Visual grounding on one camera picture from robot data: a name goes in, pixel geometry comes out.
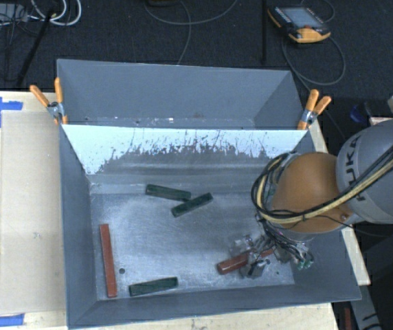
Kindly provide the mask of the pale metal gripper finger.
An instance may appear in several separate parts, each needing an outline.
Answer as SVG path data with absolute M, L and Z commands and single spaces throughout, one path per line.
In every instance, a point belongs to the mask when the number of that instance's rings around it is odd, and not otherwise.
M 239 273 L 243 278 L 260 278 L 268 265 L 269 259 L 267 258 L 247 261 L 245 266 L 240 267 Z
M 235 239 L 229 248 L 230 256 L 238 256 L 248 252 L 259 252 L 266 244 L 266 238 L 263 235 L 254 236 L 251 234 L 243 235 Z

